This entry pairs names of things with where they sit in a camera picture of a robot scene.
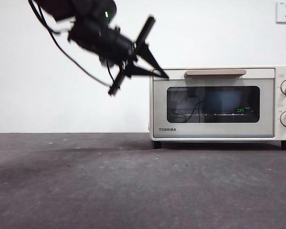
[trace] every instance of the glass window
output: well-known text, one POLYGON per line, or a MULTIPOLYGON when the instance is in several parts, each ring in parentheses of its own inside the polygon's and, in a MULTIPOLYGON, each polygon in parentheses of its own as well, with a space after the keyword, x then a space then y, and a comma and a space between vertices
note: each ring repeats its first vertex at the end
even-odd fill
POLYGON ((257 123, 260 89, 257 86, 170 87, 170 123, 257 123))

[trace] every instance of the robotic arm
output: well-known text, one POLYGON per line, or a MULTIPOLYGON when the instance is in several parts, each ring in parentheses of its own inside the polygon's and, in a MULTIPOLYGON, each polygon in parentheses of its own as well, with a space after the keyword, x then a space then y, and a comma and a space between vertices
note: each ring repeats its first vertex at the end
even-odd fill
POLYGON ((39 12, 35 8, 32 0, 29 0, 29 4, 39 21, 49 31, 58 47, 59 45, 57 44, 53 34, 59 34, 60 32, 52 30, 47 25, 42 14, 42 8, 52 15, 56 21, 75 17, 76 20, 74 22, 74 26, 69 31, 68 40, 75 41, 82 48, 98 54, 102 65, 107 65, 108 70, 114 64, 119 66, 120 72, 116 78, 113 79, 113 84, 108 92, 109 95, 116 94, 126 76, 154 75, 168 79, 167 74, 159 66, 150 52, 148 45, 145 43, 145 39, 155 23, 155 19, 153 17, 149 17, 147 19, 137 40, 132 42, 127 37, 120 34, 120 29, 118 27, 115 29, 111 29, 109 27, 109 23, 117 11, 113 0, 34 1, 38 5, 39 12), (138 61, 138 56, 142 57, 153 68, 157 69, 158 73, 152 73, 146 69, 136 66, 134 63, 138 61))

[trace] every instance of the cream toaster oven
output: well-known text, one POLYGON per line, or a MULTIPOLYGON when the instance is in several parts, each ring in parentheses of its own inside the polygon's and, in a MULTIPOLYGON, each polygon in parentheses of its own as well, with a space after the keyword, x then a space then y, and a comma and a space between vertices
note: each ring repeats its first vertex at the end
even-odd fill
POLYGON ((286 66, 166 69, 150 78, 150 136, 161 142, 281 141, 286 66))

